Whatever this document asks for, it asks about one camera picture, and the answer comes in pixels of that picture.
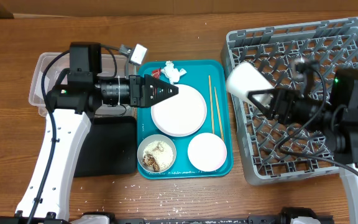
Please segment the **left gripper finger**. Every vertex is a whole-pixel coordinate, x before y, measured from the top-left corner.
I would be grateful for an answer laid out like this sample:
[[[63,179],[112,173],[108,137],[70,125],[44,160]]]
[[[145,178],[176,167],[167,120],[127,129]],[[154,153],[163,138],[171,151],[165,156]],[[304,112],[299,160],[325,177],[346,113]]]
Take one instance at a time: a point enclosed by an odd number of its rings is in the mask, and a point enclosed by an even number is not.
[[[144,108],[150,108],[153,105],[156,105],[157,103],[160,103],[164,100],[167,100],[168,98],[173,97],[173,94],[163,94],[159,93],[156,95],[146,95],[144,100]]]
[[[149,93],[178,93],[178,87],[155,78],[151,75],[144,75],[145,90]]]

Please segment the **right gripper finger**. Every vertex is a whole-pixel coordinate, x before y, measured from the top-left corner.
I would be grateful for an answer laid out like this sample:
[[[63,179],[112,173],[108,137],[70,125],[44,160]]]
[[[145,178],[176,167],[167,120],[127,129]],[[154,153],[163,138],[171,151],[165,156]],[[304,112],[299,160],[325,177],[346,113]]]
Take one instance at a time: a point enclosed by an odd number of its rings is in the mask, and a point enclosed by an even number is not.
[[[273,110],[270,106],[273,100],[271,93],[249,93],[248,99],[265,117],[273,116]]]
[[[274,88],[270,88],[270,89],[265,89],[265,90],[254,90],[254,91],[250,91],[248,92],[248,95],[264,95],[264,94],[272,94],[274,93],[275,89]]]

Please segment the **red sauce packet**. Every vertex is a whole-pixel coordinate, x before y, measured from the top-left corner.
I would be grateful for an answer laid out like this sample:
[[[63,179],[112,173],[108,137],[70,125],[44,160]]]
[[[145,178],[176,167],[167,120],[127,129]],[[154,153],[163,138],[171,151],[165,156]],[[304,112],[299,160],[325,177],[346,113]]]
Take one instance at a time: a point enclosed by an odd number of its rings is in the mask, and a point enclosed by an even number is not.
[[[161,68],[155,69],[151,74],[154,78],[160,79],[161,76]]]

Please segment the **white cup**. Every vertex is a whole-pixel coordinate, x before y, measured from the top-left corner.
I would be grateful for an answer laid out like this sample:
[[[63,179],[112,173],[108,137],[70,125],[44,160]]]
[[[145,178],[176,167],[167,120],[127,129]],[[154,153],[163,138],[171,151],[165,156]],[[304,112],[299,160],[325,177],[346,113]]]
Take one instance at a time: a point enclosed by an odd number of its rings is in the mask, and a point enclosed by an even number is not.
[[[249,62],[241,62],[226,79],[226,90],[231,95],[254,106],[248,99],[250,91],[273,89],[270,82]]]

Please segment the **white napkin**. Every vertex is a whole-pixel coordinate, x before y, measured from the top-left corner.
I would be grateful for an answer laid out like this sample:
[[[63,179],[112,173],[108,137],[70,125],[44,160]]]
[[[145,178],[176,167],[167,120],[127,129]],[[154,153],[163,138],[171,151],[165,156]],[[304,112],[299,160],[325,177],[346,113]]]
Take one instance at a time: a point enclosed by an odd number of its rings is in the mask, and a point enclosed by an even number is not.
[[[178,83],[180,77],[187,73],[184,68],[181,68],[180,70],[175,68],[172,61],[166,61],[165,66],[161,69],[161,72],[169,79],[170,84]]]

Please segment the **wooden chopstick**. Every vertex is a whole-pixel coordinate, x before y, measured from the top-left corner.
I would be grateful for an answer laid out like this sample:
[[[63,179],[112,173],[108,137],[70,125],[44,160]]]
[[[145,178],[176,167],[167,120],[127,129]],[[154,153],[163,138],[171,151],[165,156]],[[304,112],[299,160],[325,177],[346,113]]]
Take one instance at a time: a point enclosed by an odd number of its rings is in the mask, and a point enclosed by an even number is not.
[[[212,129],[212,133],[215,134],[211,75],[208,75],[208,85],[209,85],[209,102],[210,102],[210,110],[211,110],[211,129]]]
[[[223,122],[221,119],[221,110],[219,107],[218,94],[217,94],[217,89],[215,86],[214,86],[214,97],[215,97],[215,102],[216,102],[216,109],[218,112],[219,131],[220,131],[221,139],[224,141]]]

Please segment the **large white plate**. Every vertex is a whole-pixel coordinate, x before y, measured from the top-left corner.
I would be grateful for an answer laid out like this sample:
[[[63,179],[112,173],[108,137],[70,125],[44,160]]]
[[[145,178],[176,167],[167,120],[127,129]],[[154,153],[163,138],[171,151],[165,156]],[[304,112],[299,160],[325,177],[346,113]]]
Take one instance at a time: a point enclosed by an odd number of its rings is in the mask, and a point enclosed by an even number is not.
[[[195,88],[176,84],[178,94],[151,107],[152,121],[169,136],[185,137],[205,122],[207,106],[202,94]]]

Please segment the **grey bowl with rice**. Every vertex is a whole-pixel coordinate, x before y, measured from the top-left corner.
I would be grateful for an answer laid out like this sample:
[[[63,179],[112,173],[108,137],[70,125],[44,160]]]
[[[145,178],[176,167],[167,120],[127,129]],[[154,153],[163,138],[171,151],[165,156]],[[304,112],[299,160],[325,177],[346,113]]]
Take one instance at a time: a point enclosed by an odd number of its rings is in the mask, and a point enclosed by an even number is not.
[[[173,141],[161,134],[142,140],[137,149],[140,168],[151,174],[163,174],[175,163],[177,156]]]

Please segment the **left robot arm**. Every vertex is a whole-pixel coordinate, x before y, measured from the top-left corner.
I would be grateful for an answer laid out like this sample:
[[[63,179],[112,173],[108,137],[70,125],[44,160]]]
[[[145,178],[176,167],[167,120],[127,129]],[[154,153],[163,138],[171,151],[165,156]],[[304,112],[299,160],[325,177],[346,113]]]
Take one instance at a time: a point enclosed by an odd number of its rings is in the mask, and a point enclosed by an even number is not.
[[[68,223],[71,185],[78,156],[90,132],[96,110],[103,104],[150,108],[178,94],[178,87],[151,75],[101,77],[101,50],[114,47],[97,42],[73,42],[49,63],[42,78],[60,58],[70,57],[50,91],[41,83],[47,110],[45,134],[30,184],[11,217],[0,223]]]

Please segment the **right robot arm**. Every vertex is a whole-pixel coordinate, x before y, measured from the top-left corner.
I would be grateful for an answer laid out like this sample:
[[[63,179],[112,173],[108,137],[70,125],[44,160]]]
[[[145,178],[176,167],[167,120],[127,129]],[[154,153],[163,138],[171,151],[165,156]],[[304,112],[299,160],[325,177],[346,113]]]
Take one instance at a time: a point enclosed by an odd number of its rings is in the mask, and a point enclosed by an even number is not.
[[[247,97],[267,119],[300,124],[277,144],[282,154],[322,161],[322,157],[291,152],[283,145],[304,129],[325,136],[326,147],[334,154],[330,164],[339,168],[345,187],[350,221],[358,223],[358,69],[337,70],[330,91],[317,61],[297,61],[293,69],[306,84],[303,91],[271,88],[249,91]]]

